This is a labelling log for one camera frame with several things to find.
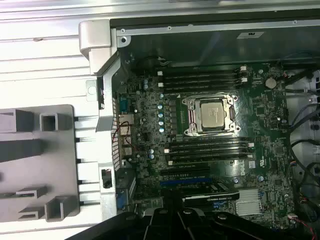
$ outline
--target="cpu socket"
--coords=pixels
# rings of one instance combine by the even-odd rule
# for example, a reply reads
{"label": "cpu socket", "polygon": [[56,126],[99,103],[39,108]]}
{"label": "cpu socket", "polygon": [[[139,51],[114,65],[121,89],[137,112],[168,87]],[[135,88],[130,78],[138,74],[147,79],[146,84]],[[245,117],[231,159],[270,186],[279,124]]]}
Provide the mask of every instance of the cpu socket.
{"label": "cpu socket", "polygon": [[194,95],[182,99],[188,107],[189,128],[184,134],[191,137],[223,136],[240,131],[235,122],[235,95],[217,93]]}

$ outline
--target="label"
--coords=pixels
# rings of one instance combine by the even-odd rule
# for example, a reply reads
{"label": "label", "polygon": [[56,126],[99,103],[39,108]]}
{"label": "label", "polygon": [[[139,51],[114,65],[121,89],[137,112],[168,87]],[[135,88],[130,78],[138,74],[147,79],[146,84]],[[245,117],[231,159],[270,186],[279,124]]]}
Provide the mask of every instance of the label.
{"label": "label", "polygon": [[240,166],[240,175],[245,176],[245,161],[244,160],[239,160],[239,166]]}
{"label": "label", "polygon": [[242,32],[236,39],[257,39],[264,34],[264,31]]}
{"label": "label", "polygon": [[256,168],[256,162],[255,161],[249,161],[249,168],[255,169]]}

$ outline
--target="green circuit board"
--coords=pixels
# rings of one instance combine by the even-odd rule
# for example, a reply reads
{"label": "green circuit board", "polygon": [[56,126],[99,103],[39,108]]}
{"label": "green circuit board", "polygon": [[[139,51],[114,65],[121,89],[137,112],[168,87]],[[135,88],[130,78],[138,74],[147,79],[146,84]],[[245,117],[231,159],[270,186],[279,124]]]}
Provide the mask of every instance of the green circuit board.
{"label": "green circuit board", "polygon": [[[220,66],[161,70],[164,73],[166,71],[192,73],[216,68]],[[212,177],[224,178],[240,191],[256,190],[259,213],[242,217],[272,228],[289,228],[291,224],[287,214],[293,211],[294,202],[292,189],[286,181],[285,170],[290,158],[287,146],[289,125],[285,86],[283,82],[278,82],[273,89],[265,86],[267,78],[277,78],[283,71],[272,67],[269,63],[248,64],[246,68],[247,81],[239,89],[223,92],[237,96],[234,110],[240,131],[228,137],[248,139],[248,158],[202,162],[189,164],[188,167],[200,164],[209,166]],[[132,203],[140,207],[141,213],[150,206],[161,207],[160,172],[172,168],[168,165],[164,153],[166,144],[183,143],[192,139],[184,134],[189,127],[189,113],[188,107],[182,101],[188,96],[202,94],[188,92],[162,95],[158,83],[159,78],[152,75],[132,76],[117,92],[119,113],[134,115],[134,123],[130,129],[133,147],[125,146],[125,148],[131,148],[132,154],[127,156],[130,159],[128,164],[136,169],[137,189]],[[218,138],[218,136],[206,136],[198,139]],[[203,207],[202,210],[236,214],[237,207],[237,201],[234,200],[218,201]]]}

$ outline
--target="red wire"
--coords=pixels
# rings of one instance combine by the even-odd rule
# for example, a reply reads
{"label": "red wire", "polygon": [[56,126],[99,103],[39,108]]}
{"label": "red wire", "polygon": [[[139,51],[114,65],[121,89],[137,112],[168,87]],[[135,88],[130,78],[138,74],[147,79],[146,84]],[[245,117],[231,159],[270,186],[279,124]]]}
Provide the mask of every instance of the red wire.
{"label": "red wire", "polygon": [[127,129],[127,131],[126,131],[126,135],[129,133],[129,127],[130,127],[129,122],[128,122],[128,121],[122,122],[122,123],[117,127],[117,129],[115,130],[115,132],[113,133],[112,143],[115,142],[116,134],[117,134],[117,132],[119,131],[119,129],[123,126],[123,124],[128,124],[128,125],[127,125],[127,126],[128,126],[128,129]]}
{"label": "red wire", "polygon": [[301,220],[298,219],[298,218],[295,218],[294,220],[295,220],[296,222],[298,222],[298,223],[303,224],[306,228],[308,228],[308,229],[310,230],[310,232],[311,232],[311,234],[312,234],[312,239],[311,239],[311,240],[315,240],[315,239],[316,239],[317,235],[315,234],[314,229],[313,229],[312,227],[310,227],[310,226],[307,225],[304,221],[301,221]]}
{"label": "red wire", "polygon": [[[124,121],[124,122],[122,122],[122,123],[117,127],[117,129],[116,129],[115,132],[113,133],[112,143],[115,142],[116,134],[117,134],[117,132],[119,132],[119,129],[120,129],[121,127],[125,127],[124,124],[127,124],[126,126],[128,127],[127,130],[126,130],[126,134],[125,134],[125,135],[128,135],[129,129],[130,129],[130,123],[129,123],[128,121]],[[133,146],[133,145],[127,140],[127,137],[124,137],[124,140],[125,140],[126,143],[129,144],[134,150],[137,150],[137,149],[135,148],[135,146]]]}

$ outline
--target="motherboard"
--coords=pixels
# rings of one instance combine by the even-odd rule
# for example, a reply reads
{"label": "motherboard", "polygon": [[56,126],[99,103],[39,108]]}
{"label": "motherboard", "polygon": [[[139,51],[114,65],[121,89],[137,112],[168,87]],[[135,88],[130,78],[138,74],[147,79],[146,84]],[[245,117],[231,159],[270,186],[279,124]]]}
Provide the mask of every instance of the motherboard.
{"label": "motherboard", "polygon": [[291,227],[288,111],[280,67],[162,67],[116,91],[122,166],[135,193],[118,209],[143,215],[178,191],[187,207]]}

